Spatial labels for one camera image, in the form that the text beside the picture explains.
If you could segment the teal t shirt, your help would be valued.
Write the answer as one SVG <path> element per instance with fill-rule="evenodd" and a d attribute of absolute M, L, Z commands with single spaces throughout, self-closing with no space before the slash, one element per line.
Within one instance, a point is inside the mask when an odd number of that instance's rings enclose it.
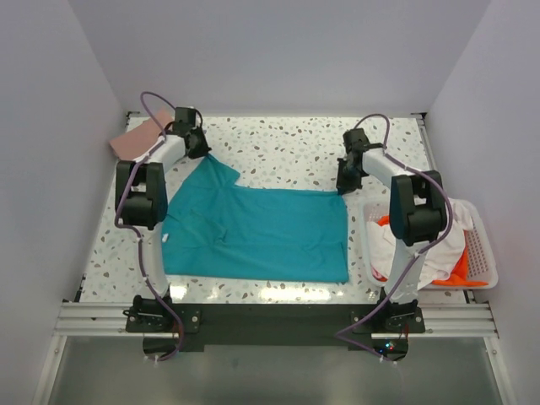
<path fill-rule="evenodd" d="M 171 199 L 164 272 L 211 278 L 348 281 L 348 213 L 336 192 L 237 185 L 239 172 L 204 158 Z"/>

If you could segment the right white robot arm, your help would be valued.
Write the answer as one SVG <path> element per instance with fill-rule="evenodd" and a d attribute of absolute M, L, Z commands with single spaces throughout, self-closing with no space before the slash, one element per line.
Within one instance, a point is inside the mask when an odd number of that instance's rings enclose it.
<path fill-rule="evenodd" d="M 340 195 L 359 190 L 374 176 L 390 191 L 389 224 L 396 239 L 390 276 L 384 286 L 391 301 L 376 310 L 378 326 L 396 331 L 405 321 L 400 305 L 418 297 L 418 283 L 427 250 L 451 227 L 451 205 L 440 173 L 421 171 L 390 156 L 382 143 L 372 143 L 362 128 L 343 134 L 345 156 L 338 161 L 336 188 Z"/>

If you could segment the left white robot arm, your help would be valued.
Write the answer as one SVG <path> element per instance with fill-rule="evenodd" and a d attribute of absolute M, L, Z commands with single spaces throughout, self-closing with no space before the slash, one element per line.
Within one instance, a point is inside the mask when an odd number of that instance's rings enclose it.
<path fill-rule="evenodd" d="M 210 152 L 203 116 L 194 107 L 176 107 L 151 147 L 116 165 L 115 226 L 135 233 L 140 294 L 146 298 L 168 294 L 162 258 L 162 225 L 168 211 L 165 174 L 185 159 Z"/>

